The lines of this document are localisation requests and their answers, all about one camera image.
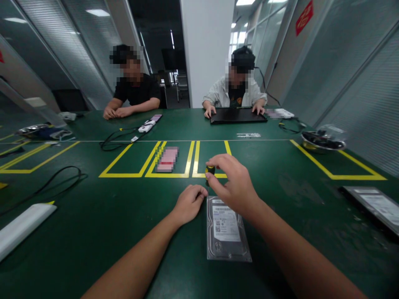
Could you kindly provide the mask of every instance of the black laptop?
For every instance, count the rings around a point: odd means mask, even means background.
[[[217,108],[211,116],[211,124],[267,122],[264,115],[252,113],[252,108]]]

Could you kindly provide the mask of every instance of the pink object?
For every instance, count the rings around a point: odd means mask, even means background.
[[[161,160],[158,163],[157,172],[172,172],[175,167],[178,154],[178,147],[165,148],[165,151],[162,153]]]

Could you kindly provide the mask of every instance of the man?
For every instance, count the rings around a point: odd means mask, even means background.
[[[124,44],[114,47],[110,56],[113,64],[119,64],[124,77],[118,80],[115,94],[104,110],[104,118],[124,118],[133,113],[158,109],[161,91],[158,82],[141,71],[140,59],[132,47]],[[122,108],[129,100],[130,107]]]
[[[206,118],[210,118],[212,112],[216,114],[215,107],[252,107],[252,112],[265,113],[267,96],[250,75],[254,67],[255,56],[246,46],[233,52],[228,78],[221,77],[204,97],[202,106]]]
[[[229,181],[225,185],[213,174],[206,173],[210,187],[261,234],[298,298],[366,298],[258,197],[248,170],[236,158],[220,154],[206,164],[226,173]],[[172,236],[195,218],[206,196],[208,192],[204,187],[189,185],[180,194],[172,212],[101,276],[83,298],[143,298]]]

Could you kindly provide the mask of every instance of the black cable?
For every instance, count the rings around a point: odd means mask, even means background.
[[[266,90],[266,84],[265,84],[265,77],[263,76],[263,73],[262,73],[261,69],[260,69],[259,67],[257,67],[257,66],[256,66],[255,68],[258,69],[258,70],[260,71],[261,75],[262,75],[262,79],[263,79],[263,88],[265,89],[265,92],[267,93],[267,95],[268,95],[269,97],[271,97],[272,99],[274,99],[274,100],[278,103],[278,105],[281,107],[280,102],[279,102],[275,97],[273,97],[271,94],[269,94],[269,93],[267,92],[267,90]]]
[[[99,143],[99,144],[100,144],[100,148],[101,148],[103,151],[110,152],[110,151],[113,151],[113,150],[115,150],[115,149],[118,149],[118,148],[120,148],[120,147],[126,145],[126,142],[123,142],[123,143],[122,143],[122,142],[120,142],[120,143],[115,143],[115,142],[113,142],[113,141],[116,140],[116,139],[118,139],[118,138],[121,138],[121,137],[123,137],[123,136],[133,134],[138,128],[139,128],[139,127],[134,127],[134,128],[130,128],[130,129],[119,129],[119,131],[113,132],[113,133],[112,133],[111,135],[109,135],[104,141],[101,141],[101,142]],[[123,134],[120,134],[120,135],[115,136],[114,138],[112,138],[116,133],[123,132],[123,131],[127,131],[127,133],[123,133]]]
[[[298,130],[292,130],[292,129],[288,129],[285,127],[285,123],[284,121],[286,120],[295,120],[298,124]],[[282,120],[280,120],[280,122],[278,123],[278,126],[280,129],[282,129],[284,132],[292,132],[293,134],[298,134],[301,133],[302,130],[305,128],[305,125],[303,125],[298,118],[293,117],[293,118],[283,118]]]
[[[16,203],[15,205],[13,205],[12,207],[8,208],[7,210],[3,211],[0,213],[0,217],[7,214],[8,212],[10,212],[11,210],[14,210],[16,207],[19,207],[21,204],[27,202],[28,200],[32,199],[33,197],[35,197],[36,195],[38,195],[40,192],[42,192],[54,179],[55,177],[61,173],[62,171],[64,171],[65,169],[68,168],[76,168],[78,170],[78,174],[77,174],[77,179],[76,181],[74,181],[70,186],[68,186],[67,188],[65,188],[64,190],[58,192],[55,195],[52,195],[46,199],[43,199],[42,201],[48,201],[62,193],[64,193],[65,191],[71,189],[72,187],[74,187],[76,184],[79,183],[80,179],[82,178],[83,174],[82,171],[80,170],[80,168],[76,167],[76,166],[66,166],[62,169],[60,169],[59,171],[57,171],[55,174],[53,174],[53,176],[37,191],[35,191],[34,193],[32,193],[31,195],[29,195],[28,197],[26,197],[25,199],[21,200],[20,202]]]

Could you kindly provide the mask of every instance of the white container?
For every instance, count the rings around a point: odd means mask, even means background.
[[[41,98],[27,98],[25,102],[35,108],[54,127],[65,127],[67,125]]]

